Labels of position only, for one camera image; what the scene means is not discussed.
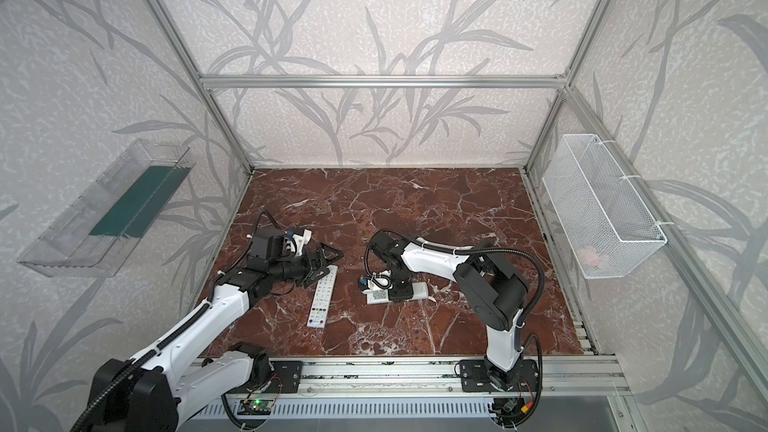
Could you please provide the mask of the white remote control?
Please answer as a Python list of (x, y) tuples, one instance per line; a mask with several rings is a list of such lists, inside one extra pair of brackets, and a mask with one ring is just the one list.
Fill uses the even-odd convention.
[[(426, 282), (416, 282), (413, 283), (412, 286), (413, 296), (410, 298), (410, 301), (427, 300), (429, 298)], [(364, 295), (368, 305), (392, 303), (392, 300), (389, 298), (389, 291), (378, 288), (377, 286), (373, 286), (372, 289), (366, 290)]]

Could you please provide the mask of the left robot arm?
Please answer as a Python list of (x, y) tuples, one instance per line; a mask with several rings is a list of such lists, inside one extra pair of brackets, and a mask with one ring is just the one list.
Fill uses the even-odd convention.
[(195, 372), (187, 370), (230, 325), (255, 308), (275, 284), (309, 288), (335, 271), (341, 250), (314, 243), (308, 229), (255, 224), (245, 249), (217, 273), (207, 296), (149, 346), (111, 359), (91, 383), (75, 431), (175, 431), (214, 399), (237, 388), (264, 390), (277, 374), (268, 351), (240, 342)]

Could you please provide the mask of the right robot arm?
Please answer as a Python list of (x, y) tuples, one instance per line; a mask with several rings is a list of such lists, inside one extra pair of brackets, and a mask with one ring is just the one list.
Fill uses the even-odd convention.
[(543, 266), (535, 256), (490, 243), (453, 247), (381, 229), (368, 241), (363, 265), (365, 275), (360, 286), (370, 305), (426, 299), (428, 288), (413, 279), (417, 274), (457, 284), (486, 327), (485, 373), (481, 378), (499, 391), (510, 391), (522, 382), (535, 391), (540, 389), (540, 359), (531, 369), (533, 377), (523, 376), (524, 350), (539, 339), (532, 333), (526, 342), (520, 340), (546, 284)]

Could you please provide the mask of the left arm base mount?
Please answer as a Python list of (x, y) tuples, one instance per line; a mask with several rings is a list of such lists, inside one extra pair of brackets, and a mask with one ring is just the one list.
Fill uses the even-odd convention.
[(295, 394), (298, 392), (303, 362), (300, 360), (258, 360), (246, 376), (246, 381), (227, 394)]

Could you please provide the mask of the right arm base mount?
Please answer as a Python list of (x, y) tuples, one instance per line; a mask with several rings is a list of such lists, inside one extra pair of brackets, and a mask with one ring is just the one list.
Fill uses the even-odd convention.
[(531, 392), (541, 389), (542, 373), (537, 361), (519, 360), (503, 371), (488, 360), (462, 360), (459, 378), (463, 392)]

